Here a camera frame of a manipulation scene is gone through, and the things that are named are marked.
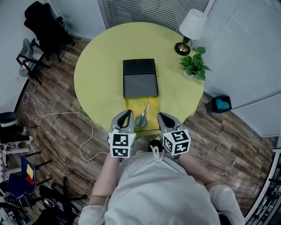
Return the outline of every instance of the table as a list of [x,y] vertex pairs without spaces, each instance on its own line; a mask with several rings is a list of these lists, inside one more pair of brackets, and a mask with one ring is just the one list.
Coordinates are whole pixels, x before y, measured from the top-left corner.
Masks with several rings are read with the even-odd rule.
[[182,56],[174,46],[178,33],[153,23],[134,22],[112,27],[95,37],[81,53],[74,74],[75,92],[83,110],[104,129],[126,109],[123,60],[154,58],[159,108],[180,122],[193,115],[204,82],[183,77]]

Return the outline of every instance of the floor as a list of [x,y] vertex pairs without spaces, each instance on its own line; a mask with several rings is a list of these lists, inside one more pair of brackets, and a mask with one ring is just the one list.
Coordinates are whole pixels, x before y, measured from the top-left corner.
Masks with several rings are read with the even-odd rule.
[[[54,112],[81,112],[86,115],[76,98],[73,76],[78,57],[88,42],[84,39],[75,42],[74,47],[66,46],[61,51],[62,62],[58,62],[55,56],[46,62],[51,69],[41,68],[37,73],[43,85],[37,85],[36,91],[24,98],[24,101],[29,96],[35,99],[40,115]],[[34,88],[34,83],[29,82],[26,91],[32,92]],[[209,100],[210,97],[204,94],[195,115],[184,122],[192,138],[190,153],[197,157],[222,184],[229,185],[234,190],[241,211],[245,214],[268,173],[273,139],[260,138],[231,112],[206,114],[205,103]],[[79,155],[80,145],[91,135],[89,122],[77,114],[39,117],[32,100],[25,105],[20,104],[18,115],[25,126],[40,125],[71,170],[88,180],[73,174],[66,167],[52,149],[45,134],[36,127],[29,129],[29,133],[34,136],[34,142],[29,148],[31,152],[42,153],[29,159],[35,165],[53,160],[52,163],[40,168],[37,181],[52,177],[47,185],[51,185],[52,182],[62,185],[62,178],[68,176],[71,196],[90,194],[92,182],[99,175],[106,155],[99,154],[89,162],[84,161]],[[100,151],[108,152],[107,137],[108,131],[94,124],[94,136],[82,148],[83,156],[91,158]],[[136,142],[136,148],[142,146],[147,148],[147,145],[147,139]],[[82,209],[87,205],[87,201],[77,201],[74,204]],[[29,210],[32,221],[40,215],[40,209],[43,209],[43,206],[38,203],[33,210]]]

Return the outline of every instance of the scissors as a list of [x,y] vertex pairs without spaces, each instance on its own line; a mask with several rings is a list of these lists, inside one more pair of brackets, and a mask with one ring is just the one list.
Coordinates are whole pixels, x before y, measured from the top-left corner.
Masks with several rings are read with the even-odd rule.
[[149,108],[149,104],[146,106],[144,112],[135,119],[135,125],[137,127],[139,127],[139,128],[145,128],[146,127],[148,121],[147,121],[145,115],[146,115],[146,113],[148,111],[148,108]]

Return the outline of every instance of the green leaves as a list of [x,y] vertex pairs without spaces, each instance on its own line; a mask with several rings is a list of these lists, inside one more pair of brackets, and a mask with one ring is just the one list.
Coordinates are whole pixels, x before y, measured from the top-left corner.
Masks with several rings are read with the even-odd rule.
[[194,77],[198,80],[205,80],[205,70],[210,70],[210,68],[204,65],[202,54],[206,52],[204,47],[198,47],[197,49],[193,48],[193,51],[196,54],[191,56],[185,56],[181,58],[180,64],[184,66],[184,70],[188,75],[194,75]]

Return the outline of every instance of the table lamp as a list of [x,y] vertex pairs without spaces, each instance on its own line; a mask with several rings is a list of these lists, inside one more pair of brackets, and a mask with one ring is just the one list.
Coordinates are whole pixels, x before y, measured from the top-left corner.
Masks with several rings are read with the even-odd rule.
[[175,51],[178,54],[188,55],[190,53],[190,46],[187,44],[191,40],[198,40],[202,37],[206,21],[207,16],[204,13],[196,9],[191,9],[188,12],[180,25],[180,32],[184,35],[184,39],[175,45]]

